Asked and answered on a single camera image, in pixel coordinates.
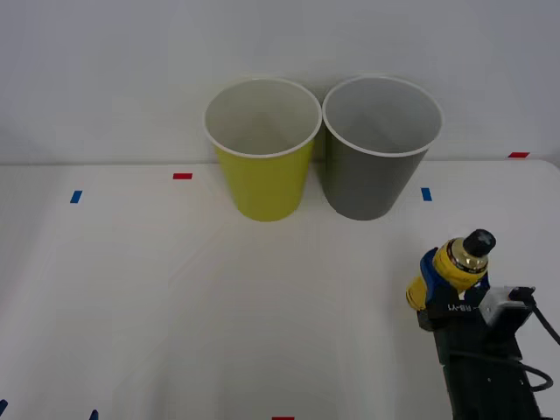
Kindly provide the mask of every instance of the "gray cup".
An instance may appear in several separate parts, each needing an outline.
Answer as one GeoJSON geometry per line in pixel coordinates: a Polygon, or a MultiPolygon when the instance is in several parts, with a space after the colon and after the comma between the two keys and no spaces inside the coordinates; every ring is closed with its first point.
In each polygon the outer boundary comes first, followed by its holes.
{"type": "Polygon", "coordinates": [[[360,76],[333,87],[323,119],[323,190],[334,210],[357,221],[390,210],[443,124],[428,93],[388,76],[360,76]]]}

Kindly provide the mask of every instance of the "black cable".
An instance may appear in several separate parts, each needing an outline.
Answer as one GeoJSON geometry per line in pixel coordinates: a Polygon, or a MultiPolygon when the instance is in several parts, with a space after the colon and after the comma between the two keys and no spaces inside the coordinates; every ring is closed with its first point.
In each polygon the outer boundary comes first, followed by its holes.
{"type": "Polygon", "coordinates": [[[554,341],[558,343],[558,345],[560,346],[560,335],[558,335],[558,333],[554,331],[554,328],[552,328],[552,325],[544,317],[541,310],[536,307],[536,304],[533,305],[533,312],[535,313],[535,316],[538,318],[538,320],[541,321],[541,324],[544,327],[544,329],[550,334],[550,336],[552,336],[554,341]]]}
{"type": "Polygon", "coordinates": [[[492,356],[486,356],[485,354],[469,353],[469,352],[450,351],[449,354],[452,356],[461,356],[461,357],[468,357],[470,359],[477,359],[479,361],[489,361],[491,363],[499,363],[501,365],[507,365],[512,368],[521,369],[524,370],[525,372],[530,372],[533,375],[540,376],[545,380],[545,383],[537,385],[536,387],[531,387],[531,391],[533,392],[544,391],[545,389],[551,388],[552,385],[554,385],[554,381],[552,381],[552,378],[547,374],[545,374],[542,370],[524,365],[519,361],[502,359],[500,357],[492,357],[492,356]]]}

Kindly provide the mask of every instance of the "white wall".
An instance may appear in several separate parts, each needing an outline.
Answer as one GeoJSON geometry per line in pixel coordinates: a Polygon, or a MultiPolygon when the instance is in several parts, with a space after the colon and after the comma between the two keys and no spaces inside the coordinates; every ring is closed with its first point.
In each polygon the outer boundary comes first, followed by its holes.
{"type": "Polygon", "coordinates": [[[3,0],[0,162],[197,162],[207,100],[275,74],[430,90],[429,158],[560,161],[557,0],[3,0]]]}

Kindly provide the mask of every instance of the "yellow cup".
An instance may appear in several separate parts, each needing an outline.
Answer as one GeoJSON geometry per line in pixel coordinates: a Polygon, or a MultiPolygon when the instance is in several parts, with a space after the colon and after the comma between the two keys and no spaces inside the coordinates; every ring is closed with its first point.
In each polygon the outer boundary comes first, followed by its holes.
{"type": "Polygon", "coordinates": [[[278,221],[298,208],[321,123],[317,98],[288,80],[245,80],[210,102],[206,136],[242,214],[278,221]]]}

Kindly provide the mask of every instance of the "white background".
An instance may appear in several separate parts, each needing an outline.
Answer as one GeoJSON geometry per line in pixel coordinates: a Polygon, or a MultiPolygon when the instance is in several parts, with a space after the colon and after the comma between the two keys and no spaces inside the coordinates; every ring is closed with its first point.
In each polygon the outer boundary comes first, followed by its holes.
{"type": "Polygon", "coordinates": [[[446,117],[428,158],[560,161],[557,0],[3,0],[0,162],[204,162],[208,99],[274,74],[322,98],[399,74],[446,117]]]}
{"type": "MultiPolygon", "coordinates": [[[[535,286],[560,324],[542,161],[422,162],[371,221],[337,214],[315,171],[294,214],[250,220],[217,164],[4,166],[0,197],[2,420],[450,420],[404,295],[427,250],[480,227],[492,285],[535,286]]],[[[560,418],[558,345],[535,317],[516,337],[560,418]]]]}

